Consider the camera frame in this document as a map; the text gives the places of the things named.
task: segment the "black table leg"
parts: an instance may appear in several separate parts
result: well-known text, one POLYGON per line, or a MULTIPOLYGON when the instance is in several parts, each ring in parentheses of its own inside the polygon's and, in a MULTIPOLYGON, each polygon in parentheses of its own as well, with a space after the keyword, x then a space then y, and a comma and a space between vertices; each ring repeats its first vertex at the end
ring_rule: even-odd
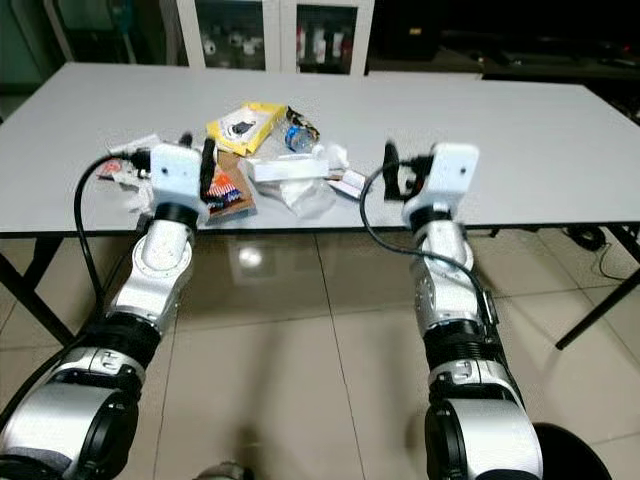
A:
POLYGON ((7 287, 51 335, 66 346, 74 340, 74 335, 34 290, 60 245, 60 241, 61 239, 57 241, 57 245, 55 245, 55 239, 40 242, 40 245, 36 242, 34 260, 24 277, 20 275, 9 260, 0 254, 0 282, 7 287))
POLYGON ((571 342, 582 334, 587 328, 596 323, 602 315, 607 313, 616 303, 627 296, 631 290, 640 285, 640 268, 622 282, 611 294, 605 298, 596 308, 594 308, 584 319, 571 329, 564 337, 556 343, 558 350, 563 350, 571 342))

